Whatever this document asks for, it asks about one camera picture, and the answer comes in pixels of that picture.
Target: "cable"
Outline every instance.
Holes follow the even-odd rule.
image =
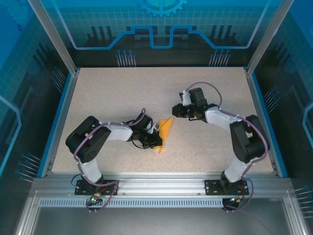
[[[108,200],[106,201],[106,203],[105,203],[102,207],[100,207],[99,209],[97,209],[97,210],[95,209],[95,210],[94,210],[95,213],[97,213],[97,212],[103,210],[103,209],[109,204],[109,202],[111,201],[111,199],[112,199],[114,193],[115,193],[116,190],[118,189],[118,185],[119,185],[119,182],[116,183],[116,185],[115,185],[115,187],[114,187],[114,189],[113,189],[113,191],[112,191],[110,197],[109,197]],[[90,201],[88,201],[88,202],[86,203],[86,209],[89,210],[89,213],[90,213],[91,210],[90,210],[90,207],[88,206],[89,203],[90,203]]]
[[[202,121],[202,119],[197,119],[197,118],[191,119],[191,118],[189,117],[189,118],[188,118],[188,121]]]
[[[244,117],[241,117],[239,115],[235,115],[235,114],[226,112],[226,111],[224,111],[222,109],[220,109],[220,112],[223,113],[223,114],[229,115],[229,116],[231,116],[233,118],[240,119],[240,120],[244,121],[245,123],[247,123],[250,127],[252,127],[255,130],[255,132],[258,134],[258,136],[260,137],[260,139],[263,142],[263,145],[264,145],[264,148],[265,148],[264,154],[261,157],[259,157],[259,158],[255,159],[254,161],[250,162],[248,167],[242,173],[242,176],[244,177],[245,174],[249,171],[249,169],[252,167],[253,164],[255,164],[256,162],[262,161],[268,155],[268,144],[266,143],[265,137],[262,135],[261,131],[255,125],[253,125],[249,120],[247,120]]]
[[[261,131],[260,131],[255,125],[253,125],[249,120],[247,120],[247,119],[245,119],[244,117],[241,117],[241,116],[239,116],[239,115],[235,115],[235,114],[226,112],[226,111],[224,111],[224,110],[221,110],[221,104],[222,104],[222,101],[223,101],[222,94],[221,94],[221,92],[220,92],[214,85],[212,85],[211,83],[208,83],[208,82],[195,82],[194,84],[190,85],[190,86],[186,89],[186,91],[188,91],[190,88],[192,88],[193,86],[195,86],[195,85],[197,85],[197,84],[206,84],[206,85],[209,85],[209,86],[211,86],[212,88],[214,88],[214,89],[216,90],[216,92],[217,92],[217,93],[219,94],[219,96],[220,96],[220,103],[219,103],[219,105],[218,105],[219,111],[220,111],[221,113],[225,114],[225,115],[231,116],[231,117],[233,117],[233,118],[240,119],[240,120],[244,121],[245,123],[247,123],[250,127],[252,127],[252,128],[255,130],[255,132],[258,134],[258,136],[260,137],[260,139],[261,139],[262,142],[263,142],[263,145],[264,145],[264,148],[265,148],[264,154],[263,154],[261,157],[255,159],[255,160],[252,160],[252,161],[250,162],[250,164],[248,165],[248,167],[247,167],[247,168],[244,170],[244,172],[242,173],[242,179],[243,179],[243,180],[248,180],[248,181],[250,181],[250,183],[251,183],[251,196],[249,197],[247,203],[245,203],[241,208],[236,209],[237,212],[240,212],[240,211],[243,212],[243,209],[250,203],[250,201],[251,201],[251,199],[252,199],[252,197],[253,197],[253,195],[254,195],[254,185],[253,185],[253,182],[252,182],[252,180],[250,180],[249,178],[246,178],[246,179],[245,179],[245,175],[246,175],[246,173],[248,172],[248,170],[252,167],[253,164],[255,164],[256,162],[262,161],[262,160],[268,155],[268,144],[267,144],[267,142],[266,142],[266,140],[265,140],[265,137],[264,137],[263,134],[261,133]]]
[[[115,180],[115,181],[110,182],[110,183],[107,183],[107,184],[96,184],[96,183],[92,182],[92,181],[91,181],[90,179],[88,179],[88,178],[86,177],[86,175],[84,174],[84,171],[83,171],[82,167],[81,167],[80,164],[79,164],[79,163],[80,163],[80,160],[79,160],[79,158],[77,157],[77,153],[78,153],[78,151],[82,148],[82,146],[87,142],[87,140],[89,140],[89,138],[90,138],[97,130],[99,130],[100,128],[102,128],[102,127],[104,127],[104,126],[107,126],[107,125],[109,125],[109,124],[120,125],[120,126],[123,126],[123,125],[125,125],[125,126],[134,126],[134,125],[136,125],[136,124],[138,124],[138,123],[141,122],[141,120],[143,119],[143,117],[144,117],[145,114],[146,114],[146,109],[143,108],[143,109],[141,110],[141,113],[142,113],[141,118],[140,118],[138,121],[136,121],[136,122],[134,122],[134,123],[131,123],[131,124],[123,124],[123,123],[115,123],[115,122],[111,122],[111,123],[110,123],[110,122],[109,122],[109,123],[104,123],[104,124],[101,124],[101,125],[99,125],[99,126],[96,126],[96,127],[84,138],[84,140],[79,144],[79,146],[77,147],[77,149],[75,150],[75,152],[74,152],[74,154],[73,154],[74,160],[77,162],[77,166],[78,166],[78,169],[79,169],[80,173],[82,174],[82,177],[83,177],[89,184],[94,185],[94,186],[98,186],[98,187],[106,187],[106,186],[110,186],[110,185],[116,184],[116,186],[115,186],[115,188],[114,188],[114,190],[113,190],[112,195],[110,196],[110,198],[108,199],[108,201],[103,205],[103,207],[101,207],[100,209],[98,209],[98,211],[104,209],[104,207],[109,203],[109,201],[110,201],[110,199],[112,198],[114,192],[115,192],[115,191],[117,190],[117,188],[118,188],[118,184],[119,184],[120,180]]]
[[[223,98],[222,98],[222,94],[221,92],[211,83],[208,83],[208,82],[195,82],[194,84],[191,84],[187,89],[186,91],[188,91],[190,88],[192,88],[193,86],[197,85],[197,84],[206,84],[206,85],[209,85],[210,87],[214,88],[214,90],[216,90],[216,92],[219,94],[220,96],[220,103],[219,103],[219,108],[221,107],[222,105],[222,101],[223,101]]]
[[[226,206],[226,207],[233,209],[234,212],[238,211],[238,210],[236,210],[236,208],[233,207],[233,206]],[[265,228],[265,229],[269,232],[269,234],[271,234],[271,235],[274,234],[267,226],[264,225],[264,223],[262,223],[262,221],[261,221],[259,218],[257,218],[257,217],[254,216],[253,214],[248,213],[248,212],[246,212],[246,211],[241,211],[241,212],[242,212],[242,213],[245,213],[245,214],[247,214],[247,215],[249,215],[250,217],[254,218],[256,221],[258,221],[259,224],[261,224],[261,225],[263,226],[263,228]]]
[[[79,173],[79,174],[77,174],[77,175],[74,175],[74,177],[73,177],[72,180],[70,181],[70,184],[71,184],[71,185],[76,186],[76,185],[73,184],[73,180],[74,180],[77,176],[79,176],[79,175],[81,175],[81,173]]]

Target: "gear logo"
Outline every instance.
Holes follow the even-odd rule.
[[[146,10],[148,14],[163,17],[164,15],[170,16],[171,13],[176,14],[176,10],[181,10],[187,0],[139,0],[138,3],[141,10]]]
[[[22,24],[28,16],[27,0],[0,0],[0,5],[4,5],[13,19]]]

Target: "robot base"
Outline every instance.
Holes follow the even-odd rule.
[[[110,182],[113,182],[115,180],[102,180],[102,182],[97,182],[99,184],[107,184]],[[85,180],[78,180],[76,182],[76,188],[75,188],[75,195],[89,195],[92,196],[97,192],[101,192],[101,196],[110,196],[114,190],[115,184],[107,186],[107,187],[96,187],[93,185],[90,185]]]
[[[225,191],[224,187],[221,184],[221,180],[205,180],[205,195],[249,195],[249,189],[246,181],[239,180],[235,183],[230,183],[227,191]]]

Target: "metal pin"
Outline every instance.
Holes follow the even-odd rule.
[[[36,176],[35,173],[33,173],[33,172],[29,171],[29,170],[26,170],[25,168],[22,169],[22,172],[27,172],[29,174],[32,174],[32,175]]]
[[[301,198],[298,198],[298,200],[307,199],[307,198],[309,198],[309,199],[313,199],[312,195],[309,195],[309,196],[307,196],[307,197],[301,197]]]
[[[127,59],[128,59],[128,67],[130,67],[131,66],[131,61],[129,60],[129,57],[130,57],[130,55],[127,55]]]
[[[61,69],[55,67],[56,70],[58,71],[59,75],[64,79],[64,81],[66,82],[67,78],[64,76],[64,74],[61,72]]]
[[[228,54],[228,55],[227,55],[227,60],[226,60],[226,62],[225,62],[225,64],[224,64],[224,67],[226,67],[226,65],[227,65],[227,63],[228,63],[228,60],[229,60],[230,56],[231,56],[231,54]]]
[[[266,104],[267,109],[268,109],[270,106],[272,106],[272,104],[275,103],[276,101],[277,101],[277,99],[274,98],[269,104]]]
[[[120,54],[120,50],[117,50],[118,53],[118,57],[119,57],[119,62],[121,63],[121,67],[122,67],[122,59],[121,59],[121,54]]]
[[[23,173],[19,172],[18,170],[15,170],[14,173],[15,173],[15,174],[20,174],[20,175],[23,175],[23,176],[26,176],[26,177],[33,178],[33,179],[34,179],[34,177],[29,176],[29,175],[26,175],[26,174],[23,174]]]
[[[51,76],[51,78],[53,79],[53,81],[54,81],[56,84],[59,85],[59,88],[60,88],[61,90],[63,90],[63,85],[61,84],[61,82],[60,82],[56,77],[53,78],[53,76]]]
[[[128,67],[128,64],[127,64],[127,57],[126,57],[126,50],[123,50],[124,52],[124,56],[125,56],[125,60],[126,60],[126,67]]]
[[[58,89],[58,91],[62,94],[62,88],[59,87],[59,85],[57,83],[53,83],[53,85],[56,87],[56,89]]]
[[[134,65],[135,65],[135,67],[137,67],[137,65],[136,65],[136,55],[133,55],[133,58],[134,58]]]
[[[64,79],[56,73],[56,71],[53,71],[53,74],[58,78],[58,80],[63,84],[63,86],[65,85],[65,81]]]
[[[221,49],[221,54],[220,54],[220,57],[219,57],[219,61],[217,62],[217,66],[219,65],[219,62],[220,62],[220,60],[221,60],[223,51],[224,51],[224,49]]]
[[[225,63],[226,58],[227,58],[227,55],[228,55],[229,52],[230,52],[230,49],[227,49],[227,50],[226,50],[226,55],[225,55],[225,58],[224,58],[224,61],[223,61],[223,64]]]
[[[300,207],[300,209],[306,209],[306,208],[312,208],[313,206],[309,206],[309,207]]]
[[[266,92],[266,94],[263,96],[263,99],[264,99],[268,94],[270,94],[271,91],[273,91],[273,87],[270,87],[270,88],[269,88],[269,91]]]
[[[119,67],[121,67],[121,66],[119,65],[118,55],[115,55],[115,57],[116,57],[116,60],[117,60],[117,64],[118,64],[118,66],[119,66]]]
[[[268,109],[272,108],[279,100],[281,100],[281,96],[278,97],[278,99],[274,103],[271,103],[271,105],[268,106]]]
[[[275,85],[274,88],[272,88],[272,90],[269,90],[269,92],[265,94],[265,96],[263,97],[264,101],[270,97],[270,95],[273,93],[273,91],[275,91],[276,88],[277,85]]]
[[[213,66],[213,63],[214,63],[214,60],[215,60],[216,53],[217,53],[218,51],[219,51],[218,49],[215,49],[215,54],[214,54],[214,56],[213,56],[212,66]]]
[[[309,186],[308,186],[308,185],[305,185],[304,188],[296,189],[295,192],[300,191],[300,190],[303,190],[303,189],[309,190]]]
[[[311,203],[313,201],[308,201],[308,202],[300,202],[299,204],[306,204],[306,203]]]
[[[39,158],[36,158],[36,157],[35,157],[34,155],[32,155],[31,153],[28,153],[27,155],[28,155],[29,157],[33,157],[33,158],[35,158],[35,159],[41,161]]]
[[[221,62],[220,62],[220,67],[222,66],[222,63],[223,63],[224,57],[225,57],[225,54],[223,54],[223,55],[222,55],[222,59],[221,59]]]
[[[25,156],[25,154],[23,154],[23,153],[21,154],[21,157],[22,157],[22,158],[27,158],[27,159],[31,160],[32,162],[35,162],[35,163],[37,163],[37,164],[40,164],[40,162],[37,162],[37,161],[35,161],[35,160],[33,160],[33,159],[31,159],[31,158]]]
[[[33,163],[30,163],[29,160],[25,160],[25,163],[26,163],[26,164],[30,164],[30,165],[32,165],[32,166],[34,166],[34,167],[36,167],[36,168],[39,168],[38,166],[34,165]]]
[[[306,191],[306,192],[302,192],[302,193],[298,193],[298,194],[296,194],[296,195],[302,195],[302,194],[306,194],[306,193],[309,193],[309,192],[313,192],[313,190],[311,190],[311,191]]]
[[[123,61],[123,67],[126,67],[125,66],[125,60],[124,60],[124,55],[121,55],[121,57],[122,57],[122,61]]]
[[[131,55],[132,66],[134,67],[134,64],[133,64],[133,57],[132,57],[132,50],[128,50],[128,52],[129,52],[130,55]]]
[[[276,105],[268,112],[268,114],[270,114],[276,107],[278,107],[278,104],[276,104]]]
[[[23,176],[20,176],[20,180],[25,180],[25,181],[28,181],[28,182],[31,182],[31,183],[32,183],[31,180],[25,179]]]
[[[219,56],[220,56],[219,54],[216,55],[216,59],[215,59],[215,64],[214,64],[214,66],[216,66],[216,62],[217,62],[217,59],[219,58]]]
[[[210,62],[209,62],[209,67],[211,66],[211,61],[212,61],[213,56],[214,56],[214,54],[211,54],[211,58],[210,58]]]
[[[35,172],[37,172],[37,170],[36,170],[36,169],[31,168],[30,166],[27,166],[27,165],[23,164],[22,162],[18,162],[18,165],[25,166],[25,167],[27,167],[28,169],[31,169],[31,170],[34,170]]]
[[[269,93],[268,96],[264,97],[264,103],[267,103],[269,99],[273,98],[273,96],[275,96],[275,93]]]
[[[269,104],[273,99],[276,98],[275,95],[276,95],[276,94],[272,94],[271,98],[268,98],[268,99],[265,101],[265,105],[266,105],[266,106],[268,106],[268,104]]]

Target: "black mounting plate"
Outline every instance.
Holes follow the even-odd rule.
[[[116,180],[103,180],[101,182],[101,184],[107,184],[107,183],[111,183],[113,181],[116,181]],[[115,187],[116,184],[113,184],[113,185],[110,185],[110,186],[107,186],[107,187],[103,187],[103,190],[101,192],[101,195],[102,196],[106,196],[106,195],[111,195],[113,190],[114,190],[114,187]],[[94,195],[96,192],[94,190],[92,190],[92,187],[90,187],[90,184],[87,183],[85,180],[78,180],[76,182],[76,188],[75,188],[75,195]]]
[[[231,183],[230,187],[228,189],[228,193],[226,193],[220,183],[220,180],[205,180],[204,181],[204,189],[205,189],[205,195],[212,196],[212,195],[242,195],[243,192],[239,188],[239,186],[243,186],[244,194],[249,195],[249,189],[248,185],[245,180],[240,180],[235,183]]]

